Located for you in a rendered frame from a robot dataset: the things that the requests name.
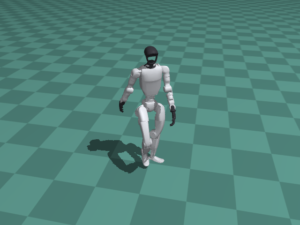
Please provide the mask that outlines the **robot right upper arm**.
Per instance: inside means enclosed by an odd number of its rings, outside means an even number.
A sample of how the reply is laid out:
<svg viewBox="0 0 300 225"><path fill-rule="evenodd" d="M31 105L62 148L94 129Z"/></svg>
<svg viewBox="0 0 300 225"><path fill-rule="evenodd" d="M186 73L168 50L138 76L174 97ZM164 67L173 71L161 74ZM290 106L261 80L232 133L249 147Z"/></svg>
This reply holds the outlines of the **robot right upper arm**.
<svg viewBox="0 0 300 225"><path fill-rule="evenodd" d="M141 75L141 68L134 68L132 69L131 71L131 75L130 75L130 78L129 78L129 81L128 81L128 88L127 88L127 92L126 93L133 93L134 91L134 88L133 88L133 85L135 84L137 78L140 77Z"/></svg>

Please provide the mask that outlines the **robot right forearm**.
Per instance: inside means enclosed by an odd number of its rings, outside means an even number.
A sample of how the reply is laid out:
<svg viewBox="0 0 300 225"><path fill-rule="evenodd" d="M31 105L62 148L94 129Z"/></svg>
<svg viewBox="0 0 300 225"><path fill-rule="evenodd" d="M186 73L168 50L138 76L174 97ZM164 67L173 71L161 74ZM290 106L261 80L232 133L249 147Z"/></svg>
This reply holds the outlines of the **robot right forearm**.
<svg viewBox="0 0 300 225"><path fill-rule="evenodd" d="M126 93L127 90L128 90L128 86L125 88L125 90L124 90L124 92L123 92L122 98L120 99L120 103L121 103L121 102L125 102L125 103L126 103L128 97L129 97L129 95L130 95L130 93Z"/></svg>

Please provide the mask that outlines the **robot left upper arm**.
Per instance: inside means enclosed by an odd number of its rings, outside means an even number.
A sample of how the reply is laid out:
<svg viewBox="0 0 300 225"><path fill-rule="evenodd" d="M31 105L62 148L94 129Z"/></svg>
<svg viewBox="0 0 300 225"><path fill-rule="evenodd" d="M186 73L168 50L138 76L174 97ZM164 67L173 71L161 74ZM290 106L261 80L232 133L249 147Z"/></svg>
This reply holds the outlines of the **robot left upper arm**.
<svg viewBox="0 0 300 225"><path fill-rule="evenodd" d="M162 70L163 70L163 81L164 81L164 87L163 90L165 93L167 92L171 92L172 88L170 86L170 70L168 66L161 66Z"/></svg>

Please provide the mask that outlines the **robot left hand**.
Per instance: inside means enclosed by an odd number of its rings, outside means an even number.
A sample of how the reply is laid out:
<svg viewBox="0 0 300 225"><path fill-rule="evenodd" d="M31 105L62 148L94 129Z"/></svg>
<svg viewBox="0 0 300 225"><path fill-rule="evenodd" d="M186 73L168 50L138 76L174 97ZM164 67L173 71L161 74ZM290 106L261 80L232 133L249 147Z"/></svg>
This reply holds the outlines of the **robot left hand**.
<svg viewBox="0 0 300 225"><path fill-rule="evenodd" d="M171 111L170 111L170 112L172 112L172 124L170 124L170 126L173 126L175 124L175 119L176 119L175 111L176 110L175 110L174 106L172 105L171 106Z"/></svg>

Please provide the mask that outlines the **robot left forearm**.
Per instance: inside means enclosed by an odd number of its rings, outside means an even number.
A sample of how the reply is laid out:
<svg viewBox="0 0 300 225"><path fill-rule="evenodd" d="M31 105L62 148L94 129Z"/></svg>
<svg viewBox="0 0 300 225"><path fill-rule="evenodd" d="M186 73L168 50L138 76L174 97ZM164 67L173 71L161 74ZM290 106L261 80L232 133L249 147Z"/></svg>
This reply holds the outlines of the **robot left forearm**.
<svg viewBox="0 0 300 225"><path fill-rule="evenodd" d="M172 105L174 106L174 108L176 108L175 105L174 105L173 91L168 92L166 94L166 97L167 97L167 101L168 101L168 104L169 104L169 109L171 110Z"/></svg>

